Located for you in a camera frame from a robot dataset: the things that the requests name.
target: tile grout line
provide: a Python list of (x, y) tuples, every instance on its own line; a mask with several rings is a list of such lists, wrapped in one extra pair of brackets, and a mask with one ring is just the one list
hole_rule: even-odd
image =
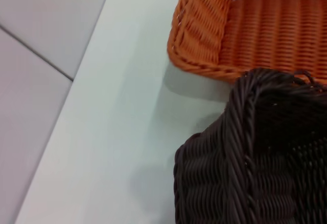
[(47, 58), (45, 58), (43, 55), (41, 55), (39, 52), (31, 48), (29, 45), (27, 45), (24, 41), (19, 39), (17, 36), (15, 36), (13, 33), (11, 33), (8, 29), (6, 29), (3, 25), (0, 24), (0, 30), (4, 31), (6, 34), (8, 34), (10, 37), (18, 41), (21, 45), (23, 45), (25, 48), (27, 48), (29, 51), (31, 51), (33, 54), (41, 58), (44, 62), (46, 62), (48, 65), (50, 65), (52, 68), (60, 72), (62, 75), (64, 75), (67, 79), (70, 81), (74, 81), (72, 77), (70, 77), (68, 74), (66, 74), (63, 70), (61, 70), (56, 65), (52, 64)]

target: woven texture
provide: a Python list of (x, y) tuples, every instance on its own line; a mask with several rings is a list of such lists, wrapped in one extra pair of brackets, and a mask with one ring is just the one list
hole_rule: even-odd
[(168, 53), (185, 71), (230, 82), (263, 67), (327, 83), (327, 0), (179, 0)]
[(327, 223), (327, 93), (278, 71), (237, 80), (176, 152), (176, 224)]

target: orange wicker basket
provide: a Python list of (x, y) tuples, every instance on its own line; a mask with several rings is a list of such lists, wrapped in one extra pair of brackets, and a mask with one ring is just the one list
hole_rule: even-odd
[(255, 67), (327, 83), (327, 0), (179, 0), (168, 40), (181, 69), (233, 82)]

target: white table surface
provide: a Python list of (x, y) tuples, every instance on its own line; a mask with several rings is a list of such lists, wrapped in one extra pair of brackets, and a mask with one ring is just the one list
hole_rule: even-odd
[(106, 0), (16, 224), (174, 223), (174, 154), (229, 92), (169, 63), (177, 1)]

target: gray tile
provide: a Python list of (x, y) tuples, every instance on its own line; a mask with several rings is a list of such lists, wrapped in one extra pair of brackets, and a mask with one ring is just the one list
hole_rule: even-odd
[(104, 0), (0, 0), (0, 24), (74, 77)]
[(0, 223), (12, 224), (71, 82), (0, 31)]

